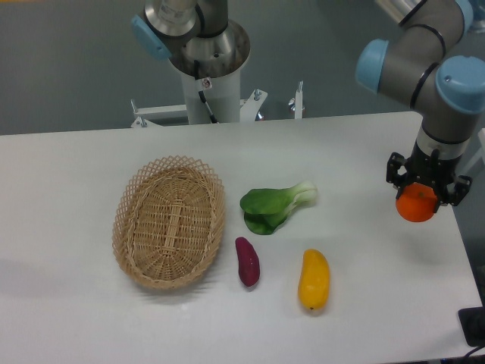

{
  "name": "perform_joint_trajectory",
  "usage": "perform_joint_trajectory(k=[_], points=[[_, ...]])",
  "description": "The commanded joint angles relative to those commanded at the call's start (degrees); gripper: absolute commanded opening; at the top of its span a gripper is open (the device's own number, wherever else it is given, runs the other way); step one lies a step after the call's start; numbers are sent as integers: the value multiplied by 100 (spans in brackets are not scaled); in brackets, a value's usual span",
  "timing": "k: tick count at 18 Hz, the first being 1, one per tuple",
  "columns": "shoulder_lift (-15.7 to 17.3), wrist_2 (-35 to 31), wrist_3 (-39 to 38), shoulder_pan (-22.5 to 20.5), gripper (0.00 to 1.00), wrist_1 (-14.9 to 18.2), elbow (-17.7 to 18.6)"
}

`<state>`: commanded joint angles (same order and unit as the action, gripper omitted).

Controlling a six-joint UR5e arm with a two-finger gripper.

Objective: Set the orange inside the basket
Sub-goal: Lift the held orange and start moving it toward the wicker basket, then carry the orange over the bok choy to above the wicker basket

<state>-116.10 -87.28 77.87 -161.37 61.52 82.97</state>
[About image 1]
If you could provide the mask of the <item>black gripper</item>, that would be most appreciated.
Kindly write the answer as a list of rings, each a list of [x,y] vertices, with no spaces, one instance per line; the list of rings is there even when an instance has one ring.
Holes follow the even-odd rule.
[[[441,206],[459,205],[471,189],[472,178],[455,176],[456,165],[457,159],[440,159],[438,149],[428,155],[415,143],[408,159],[397,152],[390,155],[386,164],[386,182],[396,189],[396,200],[408,182],[434,188],[437,199],[434,212],[437,212]]]

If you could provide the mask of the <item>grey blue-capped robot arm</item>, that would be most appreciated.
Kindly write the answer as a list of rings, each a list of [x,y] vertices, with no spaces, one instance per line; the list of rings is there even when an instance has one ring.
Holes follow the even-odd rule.
[[[484,62],[448,52],[473,24],[474,9],[467,1],[381,1],[380,7],[403,33],[396,43],[369,42],[355,79],[421,115],[411,155],[390,156],[386,181],[396,188],[402,216],[435,213],[458,205],[472,184],[455,168],[484,111]],[[153,58],[168,60],[181,76],[190,122],[256,120],[267,95],[239,97],[250,43],[225,1],[147,1],[131,27]]]

